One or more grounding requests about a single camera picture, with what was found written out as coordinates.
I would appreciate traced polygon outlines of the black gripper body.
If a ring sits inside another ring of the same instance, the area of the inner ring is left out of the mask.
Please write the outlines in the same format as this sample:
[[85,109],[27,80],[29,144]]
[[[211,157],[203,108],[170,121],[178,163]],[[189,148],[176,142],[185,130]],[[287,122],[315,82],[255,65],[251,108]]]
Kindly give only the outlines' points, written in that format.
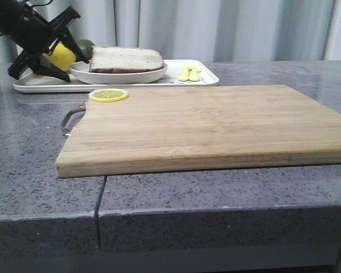
[[44,54],[52,54],[61,43],[64,29],[77,18],[79,13],[68,7],[50,22],[46,21],[30,6],[21,6],[19,20],[10,29],[7,37],[23,48],[23,51],[9,67],[11,77],[19,79],[31,64]]

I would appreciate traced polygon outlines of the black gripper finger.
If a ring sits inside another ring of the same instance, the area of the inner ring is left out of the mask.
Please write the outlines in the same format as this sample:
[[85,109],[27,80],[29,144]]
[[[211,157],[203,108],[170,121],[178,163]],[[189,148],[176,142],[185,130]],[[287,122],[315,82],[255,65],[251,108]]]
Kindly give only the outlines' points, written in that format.
[[67,49],[74,53],[77,61],[83,61],[87,64],[89,63],[89,59],[80,49],[79,45],[67,28],[65,28],[63,33],[61,34],[61,42]]
[[45,56],[40,56],[31,64],[31,70],[36,75],[54,77],[70,82],[69,75],[59,67],[52,64]]

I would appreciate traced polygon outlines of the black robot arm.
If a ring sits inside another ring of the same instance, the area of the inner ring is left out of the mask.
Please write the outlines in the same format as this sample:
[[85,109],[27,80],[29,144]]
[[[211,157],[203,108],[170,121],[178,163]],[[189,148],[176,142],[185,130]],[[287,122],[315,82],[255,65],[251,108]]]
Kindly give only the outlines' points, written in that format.
[[69,82],[68,74],[52,64],[44,54],[53,54],[56,46],[62,43],[80,61],[89,62],[68,29],[79,17],[79,13],[70,6],[51,21],[47,21],[25,1],[0,1],[0,34],[23,49],[9,67],[9,76],[18,80],[29,68],[36,75]]

